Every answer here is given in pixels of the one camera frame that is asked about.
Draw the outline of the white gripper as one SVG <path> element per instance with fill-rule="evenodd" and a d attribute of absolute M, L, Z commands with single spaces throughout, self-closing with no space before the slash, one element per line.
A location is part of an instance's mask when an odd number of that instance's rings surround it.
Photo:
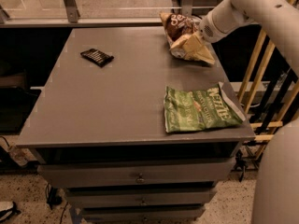
<path fill-rule="evenodd" d="M 198 33 L 193 33 L 183 45 L 187 53 L 206 54 L 205 41 L 216 43 L 239 27 L 249 25 L 249 17 L 238 11 L 231 0 L 223 0 L 200 21 Z"/>

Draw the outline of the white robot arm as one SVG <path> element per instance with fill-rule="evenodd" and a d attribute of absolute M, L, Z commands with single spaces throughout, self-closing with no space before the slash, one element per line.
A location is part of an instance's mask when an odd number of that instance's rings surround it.
<path fill-rule="evenodd" d="M 299 10 L 286 0 L 223 0 L 200 21 L 199 35 L 215 43 L 251 21 L 298 73 Z M 280 128 L 264 150 L 251 224 L 299 224 L 299 118 Z"/>

